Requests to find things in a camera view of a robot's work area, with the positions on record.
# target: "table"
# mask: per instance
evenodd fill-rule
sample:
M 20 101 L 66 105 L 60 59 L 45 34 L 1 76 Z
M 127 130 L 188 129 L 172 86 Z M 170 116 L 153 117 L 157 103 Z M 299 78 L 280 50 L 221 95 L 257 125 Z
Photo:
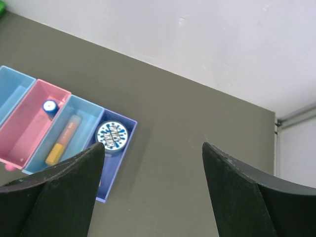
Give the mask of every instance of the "table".
M 0 65 L 138 121 L 90 237 L 218 236 L 204 141 L 273 173 L 275 115 L 263 108 L 12 13 L 0 20 Z M 1 167 L 0 184 L 22 176 Z

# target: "metal frame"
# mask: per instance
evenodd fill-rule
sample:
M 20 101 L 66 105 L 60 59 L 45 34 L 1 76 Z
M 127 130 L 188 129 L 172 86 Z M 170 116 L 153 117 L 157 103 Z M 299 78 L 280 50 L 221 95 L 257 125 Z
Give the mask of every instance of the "metal frame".
M 280 134 L 282 131 L 316 118 L 316 104 L 309 105 L 282 118 L 276 118 L 274 175 L 280 178 Z

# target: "plastic tray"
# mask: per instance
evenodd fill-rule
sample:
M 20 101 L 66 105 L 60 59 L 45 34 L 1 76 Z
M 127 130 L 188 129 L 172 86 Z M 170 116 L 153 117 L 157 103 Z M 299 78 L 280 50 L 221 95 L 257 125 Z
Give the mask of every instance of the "plastic tray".
M 55 122 L 39 144 L 29 163 L 22 170 L 26 174 L 32 174 L 48 167 L 45 160 L 62 133 L 64 127 L 72 115 L 81 117 L 81 122 L 71 138 L 67 148 L 59 162 L 64 161 L 85 148 L 86 143 L 94 134 L 104 109 L 96 104 L 71 95 L 64 108 L 60 111 Z
M 0 67 L 0 127 L 35 82 L 6 66 Z
M 70 94 L 38 79 L 0 128 L 0 161 L 22 169 L 53 122 L 43 102 L 52 99 L 62 108 Z
M 115 113 L 107 109 L 104 110 L 104 113 L 101 117 L 100 122 L 98 123 L 98 126 L 105 121 L 111 121 L 111 120 L 115 120 L 122 123 L 128 131 L 129 138 L 123 150 L 121 150 L 115 156 L 105 158 L 103 171 L 102 171 L 102 177 L 101 177 L 101 186 L 99 187 L 98 194 L 97 194 L 97 200 L 101 202 L 105 202 L 106 199 L 108 198 L 112 184 L 119 170 L 120 164 L 124 158 L 124 155 L 128 149 L 130 140 L 132 139 L 135 128 L 137 126 L 137 122 L 135 120 L 132 120 L 130 118 L 127 118 L 123 115 L 120 115 L 118 113 Z M 86 147 L 91 146 L 94 143 L 96 143 L 96 140 L 93 134 L 93 136 L 91 136 L 91 139 L 86 144 Z

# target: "green object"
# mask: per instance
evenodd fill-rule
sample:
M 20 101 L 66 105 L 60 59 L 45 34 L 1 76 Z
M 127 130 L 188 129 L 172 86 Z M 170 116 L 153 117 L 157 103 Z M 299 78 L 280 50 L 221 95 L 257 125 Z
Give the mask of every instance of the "green object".
M 4 15 L 5 13 L 5 3 L 0 0 L 0 18 Z

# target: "yellow cap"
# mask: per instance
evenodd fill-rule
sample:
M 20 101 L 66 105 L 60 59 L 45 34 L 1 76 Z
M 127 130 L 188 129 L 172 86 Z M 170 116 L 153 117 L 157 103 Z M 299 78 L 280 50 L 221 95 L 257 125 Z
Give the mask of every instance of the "yellow cap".
M 65 151 L 65 146 L 56 143 L 53 147 L 53 149 L 51 149 L 47 159 L 46 159 L 46 164 L 48 165 L 55 165 L 58 163 L 60 157 L 63 155 Z

